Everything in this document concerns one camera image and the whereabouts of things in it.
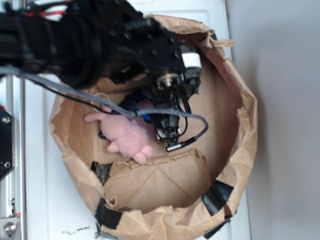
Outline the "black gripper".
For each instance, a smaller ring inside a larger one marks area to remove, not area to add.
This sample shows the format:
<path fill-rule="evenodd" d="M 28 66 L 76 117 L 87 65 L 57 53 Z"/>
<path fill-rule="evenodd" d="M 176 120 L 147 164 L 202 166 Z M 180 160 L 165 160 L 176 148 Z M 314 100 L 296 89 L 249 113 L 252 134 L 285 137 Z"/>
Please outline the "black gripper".
<path fill-rule="evenodd" d="M 104 18 L 101 29 L 105 48 L 101 77 L 142 86 L 154 100 L 198 92 L 200 56 L 153 17 L 118 14 Z"/>

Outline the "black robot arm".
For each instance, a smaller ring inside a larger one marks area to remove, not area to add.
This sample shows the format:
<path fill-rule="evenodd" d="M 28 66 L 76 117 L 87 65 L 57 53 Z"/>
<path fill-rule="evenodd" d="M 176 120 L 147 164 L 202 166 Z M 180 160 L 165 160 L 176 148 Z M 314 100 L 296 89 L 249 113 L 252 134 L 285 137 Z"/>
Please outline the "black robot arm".
<path fill-rule="evenodd" d="M 0 13 L 0 63 L 51 73 L 74 89 L 99 78 L 147 87 L 160 99 L 191 96 L 201 66 L 178 36 L 125 0 L 61 0 Z"/>

